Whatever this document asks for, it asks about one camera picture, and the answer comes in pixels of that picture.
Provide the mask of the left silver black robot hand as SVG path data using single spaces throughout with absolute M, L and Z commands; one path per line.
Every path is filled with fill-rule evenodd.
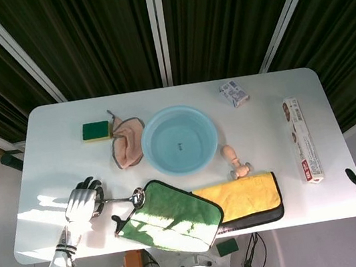
M 86 224 L 91 219 L 99 217 L 104 209 L 104 193 L 102 182 L 87 177 L 72 190 L 65 218 L 69 224 Z

